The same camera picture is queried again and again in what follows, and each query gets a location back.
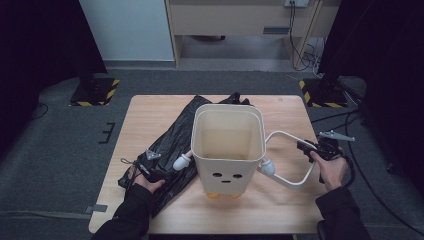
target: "bucket handle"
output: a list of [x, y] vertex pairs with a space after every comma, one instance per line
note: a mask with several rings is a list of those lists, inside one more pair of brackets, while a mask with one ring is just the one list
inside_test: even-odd
[[[296, 142], [301, 142], [302, 144], [305, 144], [309, 147], [311, 147], [312, 149], [317, 149], [313, 144], [306, 142], [298, 137], [295, 137], [287, 132], [284, 131], [274, 131], [272, 132], [265, 140], [265, 144], [268, 143], [268, 141], [273, 138], [276, 135], [280, 135], [283, 136], [285, 138], [288, 138], [290, 140], [294, 140]], [[305, 177], [302, 179], [302, 181], [300, 182], [291, 182], [283, 177], [281, 177], [280, 175], [275, 173], [275, 167], [274, 164], [272, 163], [272, 161], [270, 159], [262, 159], [261, 164], [258, 166], [258, 168], [256, 169], [258, 172], [264, 174], [265, 176], [271, 178], [272, 180], [278, 182], [279, 184], [287, 187], [287, 188], [291, 188], [291, 189], [298, 189], [301, 188], [303, 186], [303, 184], [306, 182], [306, 180], [308, 179], [309, 175], [312, 172], [313, 167], [315, 166], [315, 161], [313, 161], [311, 163], [311, 165], [309, 166], [308, 171], [306, 172]]]

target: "wooden table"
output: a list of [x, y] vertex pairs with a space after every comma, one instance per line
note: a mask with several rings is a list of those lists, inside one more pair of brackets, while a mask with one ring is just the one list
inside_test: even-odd
[[[89, 230], [96, 232], [123, 201], [124, 189], [117, 185], [128, 165], [121, 158], [134, 160], [175, 121], [194, 96], [140, 95], [131, 100], [115, 151], [106, 173], [97, 204], [106, 212], [94, 212]], [[203, 96], [219, 102], [228, 96]], [[298, 96], [242, 96], [263, 114], [265, 135], [286, 131], [316, 142], [303, 101]], [[267, 144], [276, 172], [291, 181], [300, 181], [309, 162], [296, 149], [295, 142], [273, 138]], [[296, 234], [315, 233], [322, 219], [315, 199], [325, 193], [318, 182], [319, 168], [301, 189], [292, 190], [255, 172], [246, 192], [239, 198], [222, 195], [208, 198], [197, 176], [151, 221], [150, 234]]]

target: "black plastic bag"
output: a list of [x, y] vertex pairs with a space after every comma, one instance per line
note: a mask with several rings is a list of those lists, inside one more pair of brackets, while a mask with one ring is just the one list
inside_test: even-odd
[[[181, 154], [185, 154], [190, 150], [196, 110], [200, 106], [208, 103], [212, 102], [204, 97], [195, 96], [183, 109], [170, 128], [162, 134], [146, 152], [140, 154], [134, 162], [136, 166], [138, 164], [139, 169], [140, 167], [144, 169], [144, 172], [142, 172], [150, 182], [156, 182], [159, 179], [166, 180], [165, 184], [154, 193], [155, 202], [151, 213], [152, 217], [155, 217], [172, 198], [178, 195], [194, 177], [196, 177], [198, 173], [193, 157], [188, 167], [180, 171], [175, 171], [173, 169], [173, 164]], [[237, 92], [219, 103], [250, 105], [248, 99], [240, 102], [240, 94]], [[120, 182], [119, 185], [129, 189], [128, 187], [131, 186], [132, 180], [128, 178], [126, 178], [126, 180], [125, 183]]]

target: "white wall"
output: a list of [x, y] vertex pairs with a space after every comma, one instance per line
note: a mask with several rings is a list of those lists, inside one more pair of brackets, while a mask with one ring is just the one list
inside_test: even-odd
[[164, 0], [80, 0], [105, 61], [174, 61]]

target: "electrical outlet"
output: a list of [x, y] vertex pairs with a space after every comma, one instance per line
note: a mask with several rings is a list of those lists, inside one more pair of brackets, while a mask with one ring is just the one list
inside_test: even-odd
[[296, 7], [307, 7], [309, 0], [286, 0], [284, 6], [291, 7], [292, 4]]

